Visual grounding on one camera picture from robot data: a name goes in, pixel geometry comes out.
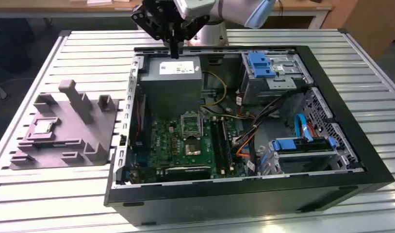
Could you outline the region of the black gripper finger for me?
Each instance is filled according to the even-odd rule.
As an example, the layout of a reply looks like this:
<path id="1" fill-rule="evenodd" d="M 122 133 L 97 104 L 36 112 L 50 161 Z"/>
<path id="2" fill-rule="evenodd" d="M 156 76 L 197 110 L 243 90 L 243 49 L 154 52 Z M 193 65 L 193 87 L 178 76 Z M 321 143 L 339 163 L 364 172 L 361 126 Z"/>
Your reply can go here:
<path id="1" fill-rule="evenodd" d="M 169 48 L 170 58 L 176 58 L 176 39 L 173 38 L 172 4 L 141 4 L 130 19 L 154 40 L 161 40 Z"/>
<path id="2" fill-rule="evenodd" d="M 178 45 L 180 42 L 190 40 L 208 21 L 209 16 L 203 15 L 193 18 L 189 22 L 185 20 L 174 22 L 174 59 L 178 58 L 178 47 L 181 47 L 181 45 Z"/>

